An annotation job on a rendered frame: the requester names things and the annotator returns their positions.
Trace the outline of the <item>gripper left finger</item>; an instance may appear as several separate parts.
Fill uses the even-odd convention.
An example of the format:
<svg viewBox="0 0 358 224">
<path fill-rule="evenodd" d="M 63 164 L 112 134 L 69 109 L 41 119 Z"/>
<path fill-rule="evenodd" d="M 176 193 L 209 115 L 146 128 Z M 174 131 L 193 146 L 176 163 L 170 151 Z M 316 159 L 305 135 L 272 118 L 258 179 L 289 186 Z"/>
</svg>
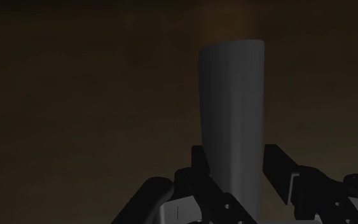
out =
<svg viewBox="0 0 358 224">
<path fill-rule="evenodd" d="M 111 224 L 256 224 L 239 201 L 210 176 L 202 146 L 191 148 L 191 166 L 174 180 L 147 179 Z"/>
</svg>

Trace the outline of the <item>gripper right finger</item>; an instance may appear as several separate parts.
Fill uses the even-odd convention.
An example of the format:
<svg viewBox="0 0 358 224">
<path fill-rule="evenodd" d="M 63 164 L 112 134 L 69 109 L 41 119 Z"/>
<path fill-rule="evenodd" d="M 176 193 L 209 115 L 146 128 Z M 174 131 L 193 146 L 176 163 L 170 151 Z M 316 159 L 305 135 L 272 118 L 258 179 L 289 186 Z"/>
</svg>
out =
<svg viewBox="0 0 358 224">
<path fill-rule="evenodd" d="M 321 224 L 358 224 L 358 174 L 342 181 L 322 171 L 298 165 L 276 144 L 265 145 L 263 173 L 296 220 Z"/>
</svg>

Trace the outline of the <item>grey tall cup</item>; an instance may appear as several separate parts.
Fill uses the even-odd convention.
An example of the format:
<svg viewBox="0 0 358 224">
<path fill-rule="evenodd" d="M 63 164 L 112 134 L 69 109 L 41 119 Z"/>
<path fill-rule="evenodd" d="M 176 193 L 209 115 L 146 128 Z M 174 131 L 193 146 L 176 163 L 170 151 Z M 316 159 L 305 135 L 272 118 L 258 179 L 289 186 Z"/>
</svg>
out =
<svg viewBox="0 0 358 224">
<path fill-rule="evenodd" d="M 217 185 L 260 219 L 265 44 L 223 41 L 198 58 L 202 145 Z"/>
</svg>

